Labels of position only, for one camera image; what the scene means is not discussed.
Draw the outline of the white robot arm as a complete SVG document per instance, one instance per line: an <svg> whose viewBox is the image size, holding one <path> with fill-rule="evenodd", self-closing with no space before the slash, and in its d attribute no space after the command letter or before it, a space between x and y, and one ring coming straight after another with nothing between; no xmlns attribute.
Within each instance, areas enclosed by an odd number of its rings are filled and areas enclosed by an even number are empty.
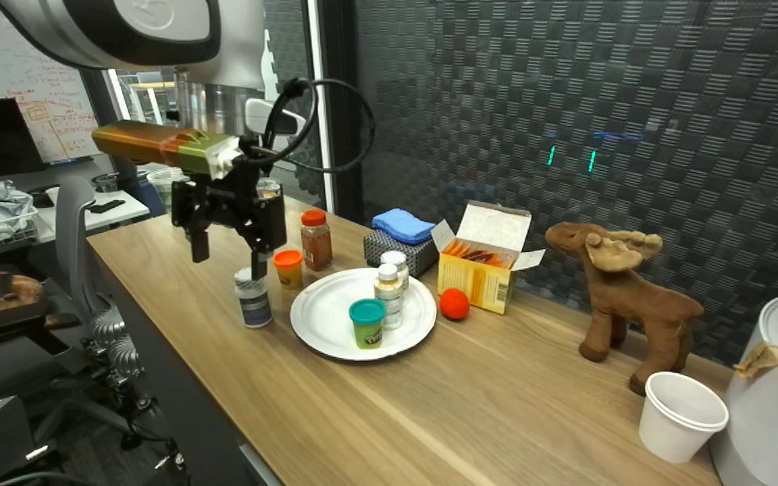
<svg viewBox="0 0 778 486"><path fill-rule="evenodd" d="M263 0L0 0L0 14L46 57L82 70L175 68L201 91L240 96L240 113L206 104L181 130L113 122L92 132L100 150L133 165L167 162L183 169L173 182L170 221L209 258L209 226L236 230L252 253L252 277L269 273L286 240L285 192L271 178L271 123L250 123L263 99Z"/></svg>

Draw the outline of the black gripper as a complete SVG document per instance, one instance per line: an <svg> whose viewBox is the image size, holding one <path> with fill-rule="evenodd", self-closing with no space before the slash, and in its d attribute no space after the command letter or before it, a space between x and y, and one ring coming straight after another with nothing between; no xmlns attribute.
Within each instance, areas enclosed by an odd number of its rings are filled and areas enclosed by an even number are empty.
<svg viewBox="0 0 778 486"><path fill-rule="evenodd" d="M286 240L285 186L269 162L236 162L224 178L190 174L173 182L170 221L192 242L192 262L209 258L209 226L232 226L252 248L252 277L269 275L271 253Z"/></svg>

